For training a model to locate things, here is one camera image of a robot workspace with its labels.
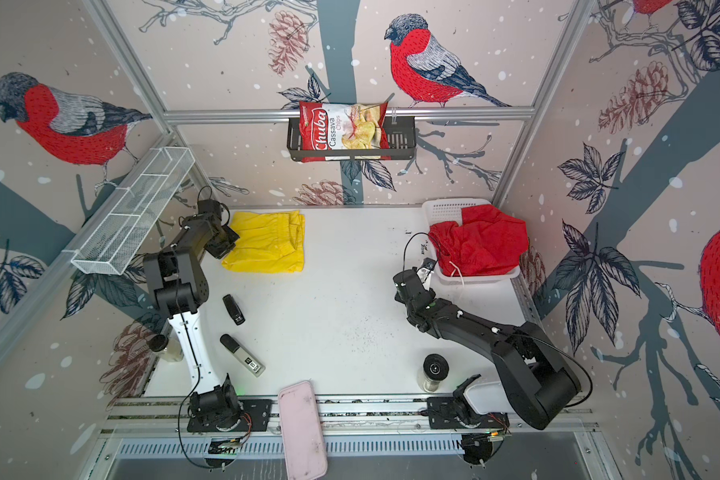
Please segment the white plastic basket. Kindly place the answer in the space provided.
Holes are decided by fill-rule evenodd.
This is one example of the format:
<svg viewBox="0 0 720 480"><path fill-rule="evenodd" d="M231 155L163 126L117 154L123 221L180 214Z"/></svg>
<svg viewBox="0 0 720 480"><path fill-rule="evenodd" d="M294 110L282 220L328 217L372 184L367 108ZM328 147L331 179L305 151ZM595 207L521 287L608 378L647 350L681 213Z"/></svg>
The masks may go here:
<svg viewBox="0 0 720 480"><path fill-rule="evenodd" d="M490 201L482 198L446 198L425 201L422 204L422 210L424 212L425 220L429 226L447 221L454 221L461 225L462 210L464 208L490 204ZM437 250L432 241L428 244L428 254L434 260L438 260ZM490 284L518 277L520 275L520 267L515 266L512 270L503 275L468 276L462 278L459 276L457 270L454 270L453 274L444 273L437 261L434 267L434 275L443 284L456 284L461 281L465 284Z"/></svg>

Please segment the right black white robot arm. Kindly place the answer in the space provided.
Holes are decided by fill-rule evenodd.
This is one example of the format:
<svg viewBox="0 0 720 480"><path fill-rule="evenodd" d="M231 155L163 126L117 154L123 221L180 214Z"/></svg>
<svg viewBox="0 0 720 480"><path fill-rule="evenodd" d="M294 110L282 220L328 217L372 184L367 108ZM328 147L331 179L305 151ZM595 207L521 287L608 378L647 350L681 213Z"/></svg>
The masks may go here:
<svg viewBox="0 0 720 480"><path fill-rule="evenodd" d="M491 360L508 404L526 424L543 430L573 405L581 382L538 325L500 324L468 313L425 288L414 269L395 274L393 282L411 325Z"/></svg>

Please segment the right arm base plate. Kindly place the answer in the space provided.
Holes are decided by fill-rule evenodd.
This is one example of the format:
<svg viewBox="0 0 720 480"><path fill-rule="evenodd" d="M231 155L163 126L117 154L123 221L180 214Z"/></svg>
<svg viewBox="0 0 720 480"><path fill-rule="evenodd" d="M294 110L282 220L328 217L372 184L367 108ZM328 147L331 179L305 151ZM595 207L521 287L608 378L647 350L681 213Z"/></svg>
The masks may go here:
<svg viewBox="0 0 720 480"><path fill-rule="evenodd" d="M428 418L432 430L447 429L498 429L509 427L506 413L479 414L465 400L454 397L429 397L421 411Z"/></svg>

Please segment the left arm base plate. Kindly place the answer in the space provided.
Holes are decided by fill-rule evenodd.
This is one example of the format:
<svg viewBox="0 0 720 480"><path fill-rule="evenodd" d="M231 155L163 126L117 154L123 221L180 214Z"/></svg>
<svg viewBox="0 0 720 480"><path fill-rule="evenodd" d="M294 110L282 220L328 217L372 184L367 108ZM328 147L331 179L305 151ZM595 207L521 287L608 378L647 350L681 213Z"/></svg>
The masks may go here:
<svg viewBox="0 0 720 480"><path fill-rule="evenodd" d="M233 421L221 414L194 415L189 417L187 431L190 433L264 432L268 428L273 401L265 398L242 398L239 418Z"/></svg>

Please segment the red shorts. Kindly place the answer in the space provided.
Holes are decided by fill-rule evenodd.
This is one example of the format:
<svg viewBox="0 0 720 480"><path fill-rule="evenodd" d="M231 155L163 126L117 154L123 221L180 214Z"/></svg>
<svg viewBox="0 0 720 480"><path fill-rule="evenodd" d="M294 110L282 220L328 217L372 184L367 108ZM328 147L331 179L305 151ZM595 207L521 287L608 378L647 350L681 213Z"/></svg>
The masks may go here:
<svg viewBox="0 0 720 480"><path fill-rule="evenodd" d="M526 223L491 205L461 209L462 223L432 225L438 264L448 277L498 276L519 266L529 248Z"/></svg>

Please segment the yellow shorts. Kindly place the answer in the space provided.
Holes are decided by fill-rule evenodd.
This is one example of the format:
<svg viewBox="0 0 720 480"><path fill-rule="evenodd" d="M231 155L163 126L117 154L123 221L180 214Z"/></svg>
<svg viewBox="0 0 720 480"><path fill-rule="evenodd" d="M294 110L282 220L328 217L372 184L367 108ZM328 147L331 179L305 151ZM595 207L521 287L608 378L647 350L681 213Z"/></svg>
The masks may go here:
<svg viewBox="0 0 720 480"><path fill-rule="evenodd" d="M305 265L305 216L299 211L236 212L230 227L239 235L222 266L237 273L301 272Z"/></svg>

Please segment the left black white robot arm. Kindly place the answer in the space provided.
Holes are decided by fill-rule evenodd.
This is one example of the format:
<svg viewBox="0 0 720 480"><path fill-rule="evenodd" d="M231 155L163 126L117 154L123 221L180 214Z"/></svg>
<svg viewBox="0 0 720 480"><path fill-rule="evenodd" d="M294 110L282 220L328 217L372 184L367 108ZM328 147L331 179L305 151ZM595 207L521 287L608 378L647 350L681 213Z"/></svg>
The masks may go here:
<svg viewBox="0 0 720 480"><path fill-rule="evenodd" d="M198 213L184 221L170 244L143 259L153 304L176 333L193 383L186 400L189 432L230 431L243 417L231 380L214 372L200 331L201 306L210 294L200 257L222 258L236 240L219 214Z"/></svg>

